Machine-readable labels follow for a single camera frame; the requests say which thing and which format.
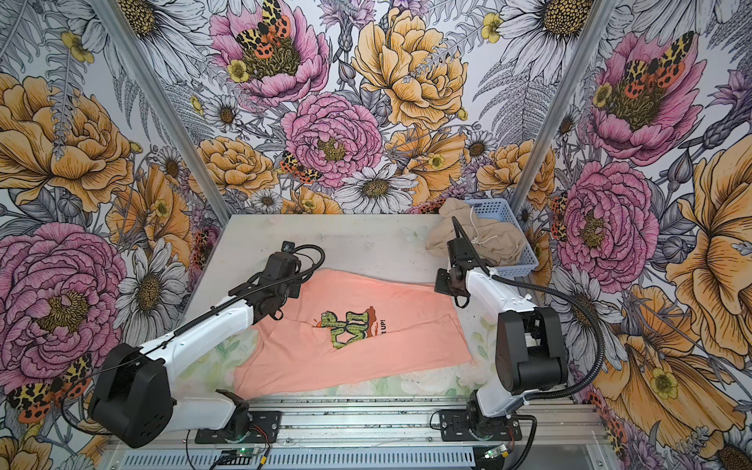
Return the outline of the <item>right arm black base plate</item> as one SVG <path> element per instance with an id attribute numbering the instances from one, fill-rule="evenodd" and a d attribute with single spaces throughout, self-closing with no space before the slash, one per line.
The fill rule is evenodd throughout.
<path id="1" fill-rule="evenodd" d="M 517 420 L 506 417 L 488 418 L 467 410 L 440 409 L 433 423 L 443 442 L 518 442 L 522 431 Z"/>

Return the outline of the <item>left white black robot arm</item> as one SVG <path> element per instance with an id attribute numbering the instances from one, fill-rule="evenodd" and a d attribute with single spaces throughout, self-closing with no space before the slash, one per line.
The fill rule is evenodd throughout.
<path id="1" fill-rule="evenodd" d="M 231 289 L 206 313 L 140 346 L 115 347 L 98 376 L 87 416 L 131 448 L 164 433 L 202 430 L 225 440 L 243 439 L 251 429 L 244 399 L 229 391 L 211 397 L 174 395 L 179 376 L 198 358 L 261 320 L 278 319 L 309 278 L 298 246 L 286 241 L 264 269 Z"/>

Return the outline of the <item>peach graphic t-shirt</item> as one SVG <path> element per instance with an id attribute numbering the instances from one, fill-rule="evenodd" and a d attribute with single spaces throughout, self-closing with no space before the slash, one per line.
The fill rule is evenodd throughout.
<path id="1" fill-rule="evenodd" d="M 303 393 L 469 362 L 452 300 L 426 284 L 324 269 L 257 323 L 252 356 L 234 371 L 244 399 Z"/>

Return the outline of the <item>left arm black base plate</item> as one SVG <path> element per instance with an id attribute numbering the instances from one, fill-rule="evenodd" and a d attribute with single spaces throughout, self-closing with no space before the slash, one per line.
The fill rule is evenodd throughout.
<path id="1" fill-rule="evenodd" d="M 280 411 L 249 411 L 234 417 L 221 430 L 200 429 L 197 445 L 274 444 L 281 428 Z"/>

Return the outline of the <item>light blue plastic basket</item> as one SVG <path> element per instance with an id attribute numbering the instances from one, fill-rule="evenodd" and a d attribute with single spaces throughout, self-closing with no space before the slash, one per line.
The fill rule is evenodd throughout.
<path id="1" fill-rule="evenodd" d="M 505 199 L 471 199 L 470 240 L 475 248 L 483 249 L 483 257 L 495 259 L 495 272 L 505 278 L 530 274 L 539 266 L 516 215 Z"/>

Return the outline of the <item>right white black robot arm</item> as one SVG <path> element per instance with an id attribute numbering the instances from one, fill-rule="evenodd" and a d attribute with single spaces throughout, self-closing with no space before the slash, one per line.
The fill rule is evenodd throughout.
<path id="1" fill-rule="evenodd" d="M 486 266 L 469 241 L 450 240 L 448 262 L 449 268 L 437 272 L 435 291 L 456 301 L 475 301 L 497 316 L 495 377 L 473 392 L 457 430 L 478 440 L 513 438 L 506 427 L 514 413 L 534 393 L 568 380 L 561 327 L 552 309 L 521 297 L 516 290 L 525 284 Z"/>

